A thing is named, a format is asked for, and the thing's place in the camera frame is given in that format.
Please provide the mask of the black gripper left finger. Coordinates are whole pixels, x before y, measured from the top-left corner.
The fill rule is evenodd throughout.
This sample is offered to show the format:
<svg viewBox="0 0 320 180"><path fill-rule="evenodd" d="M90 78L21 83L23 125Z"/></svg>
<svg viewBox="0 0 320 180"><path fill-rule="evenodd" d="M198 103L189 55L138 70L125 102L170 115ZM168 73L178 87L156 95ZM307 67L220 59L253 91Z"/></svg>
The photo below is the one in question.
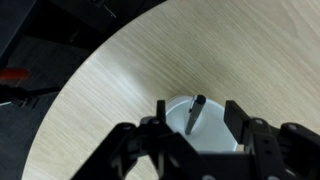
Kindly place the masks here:
<svg viewBox="0 0 320 180"><path fill-rule="evenodd" d="M199 180L195 150L165 123L165 102L156 115L117 124L71 180L125 180L140 157L148 156L160 180Z"/></svg>

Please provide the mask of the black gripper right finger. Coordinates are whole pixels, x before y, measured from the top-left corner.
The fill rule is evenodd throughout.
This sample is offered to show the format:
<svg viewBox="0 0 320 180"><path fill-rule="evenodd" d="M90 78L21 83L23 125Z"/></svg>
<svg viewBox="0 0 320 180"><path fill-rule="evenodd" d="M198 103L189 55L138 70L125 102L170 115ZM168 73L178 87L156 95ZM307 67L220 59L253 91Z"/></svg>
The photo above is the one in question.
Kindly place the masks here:
<svg viewBox="0 0 320 180"><path fill-rule="evenodd" d="M224 122L254 159L258 180L320 180L320 136L298 123L279 128L250 117L233 100L225 103Z"/></svg>

